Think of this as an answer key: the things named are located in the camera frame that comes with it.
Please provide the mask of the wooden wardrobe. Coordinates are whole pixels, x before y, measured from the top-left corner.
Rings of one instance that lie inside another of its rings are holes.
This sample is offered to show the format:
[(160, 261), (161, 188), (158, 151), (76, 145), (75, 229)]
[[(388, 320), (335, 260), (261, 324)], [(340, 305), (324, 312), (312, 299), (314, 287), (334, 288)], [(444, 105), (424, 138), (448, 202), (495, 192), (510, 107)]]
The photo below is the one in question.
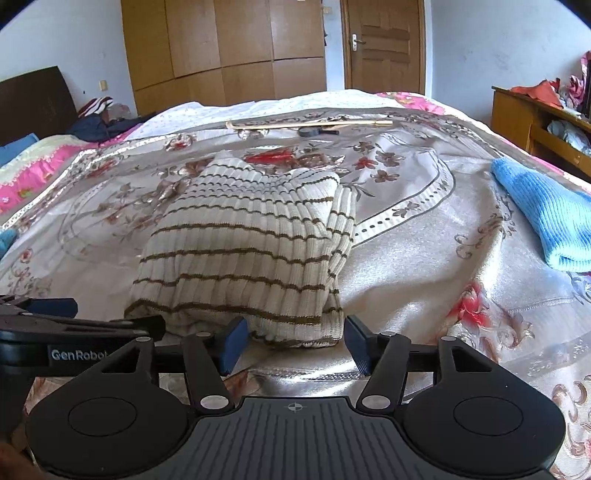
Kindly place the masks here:
[(318, 1), (124, 1), (141, 115), (185, 102), (226, 106), (324, 91)]

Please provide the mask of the blue fuzzy knit garment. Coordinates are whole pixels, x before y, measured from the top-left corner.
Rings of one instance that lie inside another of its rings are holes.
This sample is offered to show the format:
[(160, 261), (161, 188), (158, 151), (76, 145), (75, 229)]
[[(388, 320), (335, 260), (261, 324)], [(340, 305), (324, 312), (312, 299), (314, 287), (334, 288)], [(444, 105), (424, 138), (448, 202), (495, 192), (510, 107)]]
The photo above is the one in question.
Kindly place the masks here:
[(14, 229), (6, 229), (0, 232), (0, 259), (2, 259), (18, 237)]

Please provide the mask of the pink cartoon print quilt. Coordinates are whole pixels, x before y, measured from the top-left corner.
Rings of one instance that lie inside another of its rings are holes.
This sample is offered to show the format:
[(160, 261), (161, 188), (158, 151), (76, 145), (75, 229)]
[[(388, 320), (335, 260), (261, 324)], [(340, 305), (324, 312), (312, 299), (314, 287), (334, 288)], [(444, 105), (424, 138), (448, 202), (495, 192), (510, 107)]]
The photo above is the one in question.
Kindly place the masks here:
[(53, 135), (27, 147), (1, 167), (1, 214), (11, 213), (31, 200), (79, 152), (120, 143), (140, 126), (102, 143), (86, 142), (73, 135)]

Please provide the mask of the dark wooden headboard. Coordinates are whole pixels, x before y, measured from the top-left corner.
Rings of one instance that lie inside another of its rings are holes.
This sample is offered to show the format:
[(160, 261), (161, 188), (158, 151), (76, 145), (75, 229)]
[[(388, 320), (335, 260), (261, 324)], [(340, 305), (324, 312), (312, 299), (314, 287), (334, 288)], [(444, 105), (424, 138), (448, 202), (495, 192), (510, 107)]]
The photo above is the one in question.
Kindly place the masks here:
[(2, 145), (31, 133), (39, 139), (65, 133), (78, 119), (57, 66), (3, 80), (0, 88)]

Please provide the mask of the wooden side desk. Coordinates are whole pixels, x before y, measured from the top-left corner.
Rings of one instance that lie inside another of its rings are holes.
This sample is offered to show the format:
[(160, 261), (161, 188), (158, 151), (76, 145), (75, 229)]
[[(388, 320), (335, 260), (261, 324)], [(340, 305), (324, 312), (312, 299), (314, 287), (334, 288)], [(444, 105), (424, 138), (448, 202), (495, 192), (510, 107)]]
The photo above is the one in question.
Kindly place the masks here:
[(491, 128), (530, 155), (545, 160), (587, 182), (590, 156), (553, 135), (548, 126), (565, 121), (590, 139), (590, 123), (528, 96), (494, 87)]

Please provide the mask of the wooden door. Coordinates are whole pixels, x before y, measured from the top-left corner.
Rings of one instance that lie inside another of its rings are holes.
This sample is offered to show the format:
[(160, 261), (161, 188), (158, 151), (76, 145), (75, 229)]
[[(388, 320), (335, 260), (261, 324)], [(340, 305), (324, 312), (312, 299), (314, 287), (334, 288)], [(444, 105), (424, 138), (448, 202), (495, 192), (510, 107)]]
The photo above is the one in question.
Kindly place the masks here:
[(426, 7), (421, 0), (339, 3), (345, 86), (370, 93), (425, 92)]

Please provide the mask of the navy clothes pile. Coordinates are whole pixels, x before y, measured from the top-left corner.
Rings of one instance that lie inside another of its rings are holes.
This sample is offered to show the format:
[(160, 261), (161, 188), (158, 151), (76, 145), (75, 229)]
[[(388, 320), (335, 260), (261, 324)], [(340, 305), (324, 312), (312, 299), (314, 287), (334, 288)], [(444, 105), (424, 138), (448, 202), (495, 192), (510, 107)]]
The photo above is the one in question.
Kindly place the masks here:
[(103, 144), (124, 138), (154, 115), (154, 112), (143, 116), (133, 114), (127, 105), (115, 102), (110, 96), (93, 98), (80, 108), (77, 120), (66, 134), (85, 142)]

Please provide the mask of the blue pillow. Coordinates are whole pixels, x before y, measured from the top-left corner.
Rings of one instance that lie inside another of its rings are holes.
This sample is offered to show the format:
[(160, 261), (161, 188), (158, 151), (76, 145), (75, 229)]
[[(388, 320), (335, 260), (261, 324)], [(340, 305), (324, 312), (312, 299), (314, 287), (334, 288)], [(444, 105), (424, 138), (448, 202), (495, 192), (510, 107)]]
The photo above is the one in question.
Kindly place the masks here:
[(0, 166), (4, 166), (15, 159), (24, 150), (39, 141), (36, 134), (30, 133), (24, 137), (0, 147)]

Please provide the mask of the silver floral bedspread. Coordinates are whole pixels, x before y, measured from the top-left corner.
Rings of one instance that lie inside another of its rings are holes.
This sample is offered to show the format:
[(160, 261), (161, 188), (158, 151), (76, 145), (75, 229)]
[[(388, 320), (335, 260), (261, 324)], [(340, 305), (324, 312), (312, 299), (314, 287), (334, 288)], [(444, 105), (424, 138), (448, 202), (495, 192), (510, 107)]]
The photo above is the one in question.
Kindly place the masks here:
[(238, 389), (356, 395), (342, 321), (450, 335), (562, 410), (560, 479), (590, 475), (590, 272), (540, 238), (492, 165), (509, 158), (590, 213), (590, 186), (463, 113), (366, 94), (170, 109), (68, 156), (1, 225), (1, 290), (71, 297), (81, 317), (160, 314), (172, 335), (232, 313), (252, 344)]

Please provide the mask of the light blue knit garment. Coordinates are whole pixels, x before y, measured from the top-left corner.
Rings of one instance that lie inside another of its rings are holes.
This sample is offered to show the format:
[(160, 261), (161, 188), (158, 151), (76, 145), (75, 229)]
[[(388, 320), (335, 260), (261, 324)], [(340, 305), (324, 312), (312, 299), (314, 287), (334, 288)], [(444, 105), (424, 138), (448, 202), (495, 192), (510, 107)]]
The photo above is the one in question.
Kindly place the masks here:
[(548, 266), (590, 271), (590, 196), (510, 158), (497, 158), (491, 172), (538, 235)]

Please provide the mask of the beige brown-striped knit sweater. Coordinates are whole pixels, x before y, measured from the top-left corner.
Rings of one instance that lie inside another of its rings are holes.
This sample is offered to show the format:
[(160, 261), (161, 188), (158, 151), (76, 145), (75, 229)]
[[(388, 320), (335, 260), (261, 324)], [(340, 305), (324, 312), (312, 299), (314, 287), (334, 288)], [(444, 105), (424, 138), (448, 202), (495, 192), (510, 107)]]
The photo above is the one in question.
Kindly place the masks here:
[(159, 315), (177, 335), (239, 316), (267, 343), (332, 346), (355, 228), (356, 195), (334, 172), (266, 173), (222, 152), (150, 234), (124, 315)]

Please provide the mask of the red cloth on desk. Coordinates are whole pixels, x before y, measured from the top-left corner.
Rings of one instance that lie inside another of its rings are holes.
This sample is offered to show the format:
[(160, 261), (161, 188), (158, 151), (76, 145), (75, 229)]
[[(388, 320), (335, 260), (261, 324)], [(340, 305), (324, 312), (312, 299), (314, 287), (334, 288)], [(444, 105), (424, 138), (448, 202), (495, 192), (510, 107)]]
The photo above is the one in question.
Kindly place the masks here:
[(541, 102), (545, 105), (562, 109), (559, 96), (554, 89), (554, 86), (548, 80), (543, 80), (535, 86), (515, 86), (510, 89), (512, 93), (524, 95), (532, 100)]

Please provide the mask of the black round object on bed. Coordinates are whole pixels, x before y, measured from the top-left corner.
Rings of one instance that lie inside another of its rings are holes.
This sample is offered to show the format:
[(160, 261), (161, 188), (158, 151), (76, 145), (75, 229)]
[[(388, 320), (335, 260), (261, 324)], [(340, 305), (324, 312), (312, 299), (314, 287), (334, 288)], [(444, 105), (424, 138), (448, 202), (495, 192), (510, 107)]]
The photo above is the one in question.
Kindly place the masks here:
[(297, 135), (301, 138), (314, 138), (321, 135), (339, 135), (334, 126), (303, 126), (297, 128)]

